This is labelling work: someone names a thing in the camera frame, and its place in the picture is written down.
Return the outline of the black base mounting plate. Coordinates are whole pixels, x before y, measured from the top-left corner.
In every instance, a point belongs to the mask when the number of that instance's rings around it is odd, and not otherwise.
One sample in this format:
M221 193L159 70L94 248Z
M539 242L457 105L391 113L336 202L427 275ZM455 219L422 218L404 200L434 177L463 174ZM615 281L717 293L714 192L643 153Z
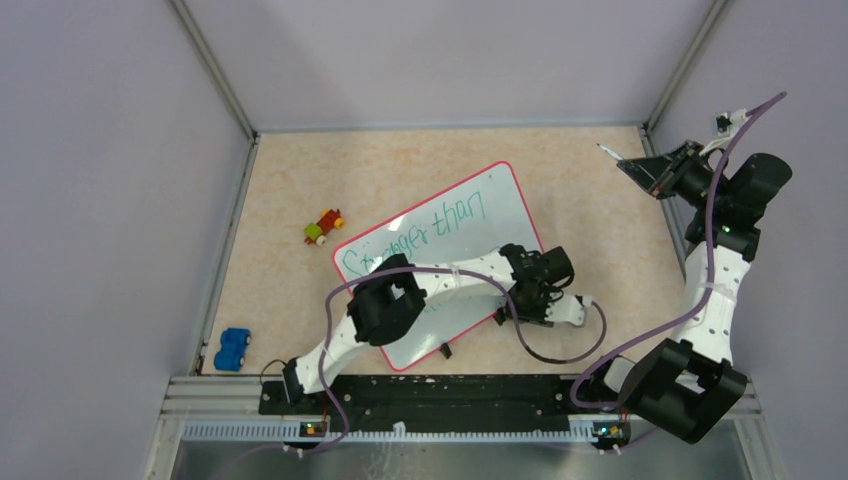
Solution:
M258 412L324 420L340 433L565 432L583 409L568 375L341 375L329 392L297 394L281 380L264 381Z

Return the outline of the blue toy car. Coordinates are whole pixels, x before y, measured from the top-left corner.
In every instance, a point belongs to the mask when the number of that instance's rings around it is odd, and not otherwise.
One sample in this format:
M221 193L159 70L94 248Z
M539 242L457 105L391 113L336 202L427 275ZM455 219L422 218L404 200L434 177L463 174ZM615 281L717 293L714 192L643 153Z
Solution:
M249 329L238 327L225 329L221 333L220 349L213 359L214 368L225 372L239 372L245 364L246 350L251 340Z

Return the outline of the pink framed whiteboard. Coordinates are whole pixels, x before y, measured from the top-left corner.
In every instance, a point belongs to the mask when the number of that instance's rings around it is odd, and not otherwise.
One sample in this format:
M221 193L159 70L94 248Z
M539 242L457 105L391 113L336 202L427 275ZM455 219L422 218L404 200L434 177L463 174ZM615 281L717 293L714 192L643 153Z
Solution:
M332 260L350 281L403 253L414 264L467 260L505 244L540 251L536 226L512 166L497 162L337 246ZM428 306L410 331L382 349L394 371L404 371L490 318L494 298Z

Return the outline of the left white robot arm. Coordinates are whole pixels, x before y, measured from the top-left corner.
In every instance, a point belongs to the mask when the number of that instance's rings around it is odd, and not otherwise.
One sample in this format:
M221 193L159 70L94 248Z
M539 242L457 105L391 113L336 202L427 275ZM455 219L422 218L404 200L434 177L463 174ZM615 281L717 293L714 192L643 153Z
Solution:
M297 413L319 404L341 371L369 347L404 338L425 308L454 300L503 305L503 319L552 327L582 326L592 301L566 293L574 270L564 249L545 253L506 244L485 255L442 264L413 264L404 254L349 282L345 315L329 321L324 340L283 370L283 401Z

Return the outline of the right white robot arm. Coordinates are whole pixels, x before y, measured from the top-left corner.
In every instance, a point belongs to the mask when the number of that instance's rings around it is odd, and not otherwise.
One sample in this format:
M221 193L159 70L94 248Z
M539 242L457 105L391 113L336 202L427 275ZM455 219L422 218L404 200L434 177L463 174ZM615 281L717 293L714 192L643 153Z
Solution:
M791 179L792 169L767 153L751 155L731 177L716 173L709 155L688 141L660 157L621 160L618 167L650 196L679 197L695 210L685 238L684 322L637 362L621 355L586 385L600 412L619 405L689 443L741 399L747 377L733 366L730 334L738 292L755 259L757 222Z

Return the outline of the red yellow toy brick car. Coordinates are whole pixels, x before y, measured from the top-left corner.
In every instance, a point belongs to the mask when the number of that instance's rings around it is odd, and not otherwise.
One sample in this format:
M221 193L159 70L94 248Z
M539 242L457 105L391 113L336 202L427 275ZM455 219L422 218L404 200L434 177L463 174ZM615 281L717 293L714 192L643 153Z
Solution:
M317 246L323 246L327 241L327 235L330 231L341 229L345 225L345 219L339 209L328 209L317 222L319 227L319 235L315 240Z

